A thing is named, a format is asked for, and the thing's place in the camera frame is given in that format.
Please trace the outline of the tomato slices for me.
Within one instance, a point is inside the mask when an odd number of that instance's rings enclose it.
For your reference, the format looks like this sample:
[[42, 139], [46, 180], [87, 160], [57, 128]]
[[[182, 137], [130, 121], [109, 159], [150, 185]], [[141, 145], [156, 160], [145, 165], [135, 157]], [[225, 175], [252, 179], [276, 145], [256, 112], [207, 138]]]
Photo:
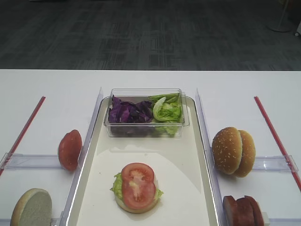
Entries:
[[126, 165], [121, 172], [123, 203], [133, 210], [149, 207], [154, 201], [154, 171], [144, 163]]

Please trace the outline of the green lettuce in container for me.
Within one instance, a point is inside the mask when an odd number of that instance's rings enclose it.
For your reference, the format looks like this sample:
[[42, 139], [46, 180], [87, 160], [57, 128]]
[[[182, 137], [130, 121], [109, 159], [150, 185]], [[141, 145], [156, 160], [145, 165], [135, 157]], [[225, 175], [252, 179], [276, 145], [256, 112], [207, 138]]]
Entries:
[[152, 102], [152, 113], [155, 120], [160, 122], [181, 122], [182, 101], [180, 93], [149, 96]]

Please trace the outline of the lettuce leaf on bun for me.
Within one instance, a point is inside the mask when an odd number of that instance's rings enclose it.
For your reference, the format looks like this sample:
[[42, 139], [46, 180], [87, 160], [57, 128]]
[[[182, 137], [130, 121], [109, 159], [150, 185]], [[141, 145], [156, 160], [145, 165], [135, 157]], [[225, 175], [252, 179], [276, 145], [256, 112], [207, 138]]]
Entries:
[[[114, 192], [114, 194], [117, 198], [119, 198], [120, 200], [123, 200], [123, 194], [122, 194], [122, 182], [123, 182], [123, 180], [122, 180], [121, 172], [116, 174], [114, 177], [115, 177], [115, 181], [114, 181], [113, 186], [110, 190]], [[158, 180], [156, 178], [154, 178], [154, 184], [156, 186], [156, 193], [155, 193], [155, 196], [154, 196], [154, 200], [157, 201], [164, 194], [164, 192], [162, 192], [158, 188]]]

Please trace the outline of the meat patties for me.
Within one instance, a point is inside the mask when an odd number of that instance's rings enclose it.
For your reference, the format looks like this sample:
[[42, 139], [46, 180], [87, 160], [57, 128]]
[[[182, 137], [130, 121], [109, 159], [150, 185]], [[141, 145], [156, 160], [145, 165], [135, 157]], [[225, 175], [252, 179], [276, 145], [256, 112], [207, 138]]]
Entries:
[[264, 218], [258, 202], [251, 196], [235, 200], [224, 196], [223, 209], [229, 226], [264, 226]]

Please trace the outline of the clear plastic container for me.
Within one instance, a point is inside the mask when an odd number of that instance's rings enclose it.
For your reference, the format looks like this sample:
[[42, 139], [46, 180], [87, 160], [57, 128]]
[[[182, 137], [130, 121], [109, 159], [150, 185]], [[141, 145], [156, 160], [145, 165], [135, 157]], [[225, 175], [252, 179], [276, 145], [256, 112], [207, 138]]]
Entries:
[[111, 137], [180, 137], [189, 126], [180, 89], [112, 89], [103, 120]]

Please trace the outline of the metal tray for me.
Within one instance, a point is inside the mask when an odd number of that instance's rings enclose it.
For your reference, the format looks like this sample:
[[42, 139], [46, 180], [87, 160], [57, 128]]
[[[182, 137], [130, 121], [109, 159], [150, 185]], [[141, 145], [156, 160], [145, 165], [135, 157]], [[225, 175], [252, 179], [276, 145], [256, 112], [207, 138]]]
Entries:
[[195, 103], [175, 137], [109, 137], [100, 110], [69, 226], [218, 224]]

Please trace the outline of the sesame bun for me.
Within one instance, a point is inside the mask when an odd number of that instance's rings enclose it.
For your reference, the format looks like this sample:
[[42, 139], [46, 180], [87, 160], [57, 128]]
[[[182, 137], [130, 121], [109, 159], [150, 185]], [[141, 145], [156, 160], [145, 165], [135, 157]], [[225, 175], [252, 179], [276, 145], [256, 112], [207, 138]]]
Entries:
[[246, 177], [253, 168], [256, 157], [256, 148], [252, 136], [244, 130], [239, 130], [242, 140], [242, 157], [239, 168], [234, 175], [239, 178]]
[[233, 174], [242, 158], [242, 140], [235, 127], [221, 129], [213, 138], [212, 152], [215, 167], [228, 175]]

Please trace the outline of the right red rod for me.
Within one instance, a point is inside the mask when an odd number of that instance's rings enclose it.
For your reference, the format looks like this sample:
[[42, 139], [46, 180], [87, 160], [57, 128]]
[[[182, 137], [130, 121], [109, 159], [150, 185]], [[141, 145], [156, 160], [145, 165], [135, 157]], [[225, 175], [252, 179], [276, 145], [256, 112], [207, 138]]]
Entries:
[[284, 156], [285, 161], [286, 161], [286, 163], [287, 163], [287, 165], [288, 165], [288, 167], [289, 167], [289, 169], [291, 171], [291, 174], [292, 174], [292, 176], [293, 176], [293, 178], [294, 178], [294, 180], [295, 180], [295, 182], [296, 182], [296, 184], [297, 184], [297, 186], [298, 186], [298, 188], [300, 190], [301, 189], [301, 179], [300, 179], [300, 177], [298, 175], [296, 167], [293, 165], [293, 159], [291, 157], [289, 157], [289, 155], [288, 155], [285, 147], [283, 146], [283, 144], [282, 144], [282, 142], [281, 142], [281, 140], [280, 140], [280, 138], [279, 138], [279, 136], [278, 136], [278, 134], [277, 134], [277, 132], [276, 132], [273, 124], [272, 124], [272, 122], [270, 121], [269, 116], [266, 113], [266, 111], [265, 111], [265, 109], [264, 109], [264, 107], [263, 107], [260, 99], [257, 96], [255, 96], [254, 100], [255, 100], [255, 102], [256, 102], [256, 104], [257, 104], [257, 106], [258, 106], [261, 114], [263, 115], [263, 117], [264, 117], [264, 119], [266, 121], [266, 124], [267, 124], [268, 128], [270, 129], [271, 134], [272, 134], [272, 136], [273, 136], [273, 138], [274, 138], [274, 140], [275, 140], [275, 142], [276, 142], [276, 144], [277, 144], [277, 146], [278, 146], [281, 154]]

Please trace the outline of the red rod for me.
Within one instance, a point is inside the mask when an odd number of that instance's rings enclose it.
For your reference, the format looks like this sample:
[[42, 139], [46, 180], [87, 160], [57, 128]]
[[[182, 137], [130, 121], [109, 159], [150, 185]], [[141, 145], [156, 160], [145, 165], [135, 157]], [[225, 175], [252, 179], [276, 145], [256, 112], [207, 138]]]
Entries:
[[272, 134], [272, 136], [273, 136], [273, 138], [274, 138], [274, 140], [275, 140], [275, 142], [276, 142], [276, 144], [277, 144], [277, 146], [278, 146], [281, 154], [284, 156], [285, 161], [286, 161], [286, 163], [287, 163], [287, 165], [288, 165], [288, 167], [289, 167], [289, 169], [291, 171], [291, 174], [292, 174], [292, 176], [293, 176], [293, 178], [294, 178], [294, 180], [295, 180], [295, 182], [296, 182], [296, 184], [297, 184], [297, 186], [298, 186], [298, 188], [300, 190], [301, 189], [301, 179], [300, 179], [300, 177], [298, 175], [296, 167], [293, 165], [293, 159], [291, 157], [289, 157], [289, 155], [288, 155], [285, 147], [283, 146], [283, 144], [282, 144], [282, 142], [281, 142], [281, 140], [280, 140], [280, 138], [279, 138], [279, 136], [278, 136], [278, 134], [277, 134], [277, 132], [276, 132], [273, 124], [272, 124], [272, 122], [270, 121], [269, 116], [266, 113], [266, 111], [265, 111], [265, 109], [264, 109], [264, 107], [263, 107], [260, 99], [257, 96], [255, 96], [254, 100], [255, 100], [255, 102], [256, 102], [256, 104], [257, 104], [257, 106], [258, 106], [261, 114], [263, 115], [263, 117], [264, 117], [264, 119], [266, 121], [266, 124], [267, 124], [268, 128], [270, 129], [271, 134]]
[[40, 98], [38, 104], [36, 105], [33, 112], [31, 113], [29, 119], [27, 120], [26, 124], [24, 125], [23, 129], [21, 130], [20, 134], [18, 135], [18, 137], [17, 137], [16, 141], [14, 142], [13, 146], [11, 147], [10, 151], [3, 156], [2, 162], [0, 164], [0, 175], [2, 175], [2, 173], [4, 171], [4, 167], [6, 166], [6, 164], [8, 163], [10, 158], [12, 157], [12, 155], [15, 153], [17, 147], [19, 146], [22, 138], [24, 137], [25, 133], [27, 132], [30, 124], [32, 123], [33, 119], [35, 118], [36, 114], [38, 113], [38, 111], [41, 108], [41, 106], [42, 106], [43, 102], [45, 101], [45, 99], [46, 99], [45, 96], [42, 96]]

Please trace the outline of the left red rod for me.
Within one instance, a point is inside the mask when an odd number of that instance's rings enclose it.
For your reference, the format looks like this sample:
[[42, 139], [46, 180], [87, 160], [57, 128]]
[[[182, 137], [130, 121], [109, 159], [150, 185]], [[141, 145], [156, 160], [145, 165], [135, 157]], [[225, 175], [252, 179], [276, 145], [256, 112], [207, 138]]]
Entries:
[[38, 111], [41, 108], [41, 106], [42, 106], [43, 102], [45, 101], [45, 99], [46, 99], [45, 96], [42, 96], [40, 98], [38, 104], [36, 105], [33, 112], [31, 113], [29, 119], [27, 120], [26, 124], [24, 125], [23, 129], [21, 130], [20, 134], [18, 135], [18, 137], [17, 137], [16, 141], [14, 142], [13, 146], [11, 147], [10, 151], [3, 156], [2, 162], [0, 164], [0, 175], [2, 175], [2, 173], [4, 171], [4, 167], [6, 166], [6, 164], [8, 163], [10, 158], [12, 157], [12, 155], [15, 153], [17, 147], [19, 146], [22, 138], [24, 137], [25, 133], [27, 132], [30, 124], [32, 123], [33, 119], [35, 118], [36, 114], [38, 113]]

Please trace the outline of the right rear clear slide holder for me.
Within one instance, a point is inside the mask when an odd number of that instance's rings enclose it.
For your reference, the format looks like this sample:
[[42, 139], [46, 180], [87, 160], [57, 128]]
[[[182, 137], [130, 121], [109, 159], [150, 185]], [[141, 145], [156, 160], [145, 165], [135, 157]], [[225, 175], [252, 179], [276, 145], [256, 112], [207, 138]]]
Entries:
[[291, 155], [256, 157], [252, 171], [298, 172]]

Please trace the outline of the left rear clear slide holder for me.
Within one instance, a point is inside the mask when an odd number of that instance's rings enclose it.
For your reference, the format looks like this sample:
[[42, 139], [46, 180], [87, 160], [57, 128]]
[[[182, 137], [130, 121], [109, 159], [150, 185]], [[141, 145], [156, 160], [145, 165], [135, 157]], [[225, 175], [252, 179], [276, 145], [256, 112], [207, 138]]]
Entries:
[[5, 153], [0, 161], [1, 170], [63, 169], [58, 155]]

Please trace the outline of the left bun half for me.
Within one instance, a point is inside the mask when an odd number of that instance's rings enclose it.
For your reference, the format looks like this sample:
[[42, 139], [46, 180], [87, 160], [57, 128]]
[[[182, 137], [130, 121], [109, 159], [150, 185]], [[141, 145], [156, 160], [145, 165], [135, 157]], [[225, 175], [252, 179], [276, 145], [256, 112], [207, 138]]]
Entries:
[[52, 199], [48, 191], [32, 188], [18, 200], [13, 210], [11, 226], [50, 226]]

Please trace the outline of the right front clear slide holder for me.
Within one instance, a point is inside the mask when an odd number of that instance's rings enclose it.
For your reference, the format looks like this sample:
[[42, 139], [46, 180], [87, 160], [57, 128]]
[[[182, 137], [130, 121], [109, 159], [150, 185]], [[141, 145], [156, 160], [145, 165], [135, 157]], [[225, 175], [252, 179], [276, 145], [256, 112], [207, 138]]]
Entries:
[[269, 218], [266, 212], [262, 213], [264, 226], [301, 226], [300, 218]]

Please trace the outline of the right clear plastic rail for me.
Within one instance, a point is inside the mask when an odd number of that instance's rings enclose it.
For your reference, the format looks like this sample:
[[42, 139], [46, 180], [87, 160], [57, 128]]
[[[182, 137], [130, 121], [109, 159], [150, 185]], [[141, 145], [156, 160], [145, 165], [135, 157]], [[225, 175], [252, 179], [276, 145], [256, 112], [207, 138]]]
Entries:
[[227, 226], [228, 223], [223, 210], [223, 202], [222, 202], [222, 196], [221, 196], [220, 187], [218, 183], [218, 177], [214, 168], [214, 158], [213, 158], [213, 154], [210, 146], [210, 140], [207, 132], [206, 118], [203, 112], [203, 104], [198, 89], [196, 90], [195, 100], [196, 100], [196, 106], [198, 112], [198, 121], [200, 125], [201, 136], [202, 136], [202, 143], [203, 143], [203, 148], [205, 153], [207, 172], [210, 180], [210, 189], [214, 201], [214, 211], [217, 220], [217, 225]]

